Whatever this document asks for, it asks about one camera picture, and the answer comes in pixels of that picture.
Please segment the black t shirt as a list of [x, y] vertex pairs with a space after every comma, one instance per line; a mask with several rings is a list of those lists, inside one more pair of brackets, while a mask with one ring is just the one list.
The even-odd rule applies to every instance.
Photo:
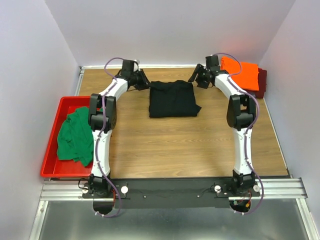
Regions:
[[149, 84], [150, 118], [196, 117], [201, 109], [190, 82], [152, 81]]

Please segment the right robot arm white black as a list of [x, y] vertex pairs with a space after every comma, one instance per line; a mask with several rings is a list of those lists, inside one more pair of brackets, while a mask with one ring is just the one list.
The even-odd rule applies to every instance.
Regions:
[[205, 65], [197, 64], [189, 82], [196, 82], [200, 88], [207, 89], [210, 84], [219, 89], [228, 99], [226, 121], [233, 131], [235, 164], [229, 184], [230, 191], [241, 196], [255, 185], [252, 164], [251, 136], [253, 126], [260, 112], [257, 99], [242, 89], [232, 74], [222, 70], [218, 54], [205, 58]]

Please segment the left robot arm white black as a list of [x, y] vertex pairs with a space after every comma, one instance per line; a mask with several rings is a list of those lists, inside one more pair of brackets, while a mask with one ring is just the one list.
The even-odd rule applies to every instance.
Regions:
[[88, 180], [89, 192], [101, 198], [108, 197], [116, 189], [110, 180], [110, 141], [117, 123], [117, 100], [130, 87], [137, 90], [148, 88], [150, 83], [139, 67], [138, 60], [123, 59], [119, 72], [114, 75], [104, 71], [112, 78], [111, 83], [100, 93], [93, 93], [89, 99], [88, 125], [93, 136], [93, 164]]

